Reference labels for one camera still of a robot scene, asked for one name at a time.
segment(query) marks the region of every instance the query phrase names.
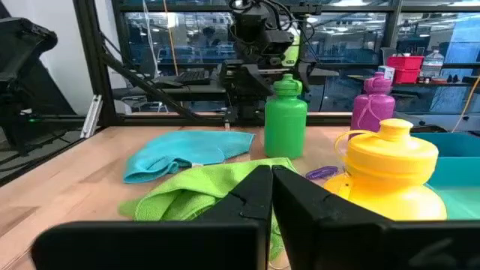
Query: wooden tabletop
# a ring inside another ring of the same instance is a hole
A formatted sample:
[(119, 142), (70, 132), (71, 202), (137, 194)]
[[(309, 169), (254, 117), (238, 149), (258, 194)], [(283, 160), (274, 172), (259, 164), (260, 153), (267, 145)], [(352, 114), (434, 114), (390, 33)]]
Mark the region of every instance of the wooden tabletop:
[[(335, 138), (347, 127), (308, 127), (304, 156), (293, 160), (304, 175), (316, 168), (340, 166), (333, 150)], [(222, 127), (109, 127), (42, 166), (0, 187), (0, 267), (35, 269), (29, 247), (45, 229), (68, 221), (126, 220), (117, 213), (125, 200), (141, 197), (167, 175), (144, 184), (124, 184), (128, 157), (149, 140), (169, 131), (222, 131)], [(229, 159), (241, 162), (266, 158), (263, 128), (233, 131), (256, 134), (248, 154)], [(285, 256), (276, 262), (288, 263)]]

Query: teal container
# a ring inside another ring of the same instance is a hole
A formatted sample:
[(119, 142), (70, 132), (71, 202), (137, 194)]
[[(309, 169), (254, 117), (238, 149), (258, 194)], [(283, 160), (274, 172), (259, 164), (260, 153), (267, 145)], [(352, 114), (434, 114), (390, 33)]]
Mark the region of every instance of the teal container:
[(302, 82), (284, 74), (274, 83), (276, 97), (265, 105), (265, 154), (270, 158), (298, 158), (303, 155), (307, 104), (297, 97)]
[(466, 133), (412, 133), (439, 149), (428, 181), (447, 208), (449, 220), (480, 219), (480, 138)]

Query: pink bottle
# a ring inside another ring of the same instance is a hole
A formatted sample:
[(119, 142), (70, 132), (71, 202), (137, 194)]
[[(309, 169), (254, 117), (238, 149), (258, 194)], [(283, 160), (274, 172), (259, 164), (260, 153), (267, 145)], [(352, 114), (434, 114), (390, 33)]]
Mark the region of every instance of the pink bottle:
[(352, 124), (350, 130), (367, 130), (377, 132), (380, 121), (393, 116), (395, 99), (386, 93), (392, 90), (392, 81), (383, 78), (383, 72), (364, 81), (367, 94), (360, 94), (353, 101)]

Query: green towel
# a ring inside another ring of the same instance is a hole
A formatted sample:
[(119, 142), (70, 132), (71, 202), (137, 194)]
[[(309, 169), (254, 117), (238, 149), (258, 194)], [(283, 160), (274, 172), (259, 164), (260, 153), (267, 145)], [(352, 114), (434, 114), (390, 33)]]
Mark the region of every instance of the green towel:
[[(124, 202), (121, 215), (135, 221), (189, 221), (225, 197), (259, 165), (283, 165), (296, 172), (288, 158), (270, 158), (187, 169), (160, 184), (146, 196)], [(270, 260), (283, 249), (275, 217), (270, 236)]]

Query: teal bin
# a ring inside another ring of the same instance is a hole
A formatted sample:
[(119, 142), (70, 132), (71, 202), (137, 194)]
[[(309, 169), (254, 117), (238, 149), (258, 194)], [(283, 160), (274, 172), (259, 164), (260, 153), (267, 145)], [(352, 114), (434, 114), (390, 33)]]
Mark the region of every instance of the teal bin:
[(466, 133), (412, 133), (439, 149), (427, 185), (442, 197), (449, 220), (480, 219), (480, 138)]

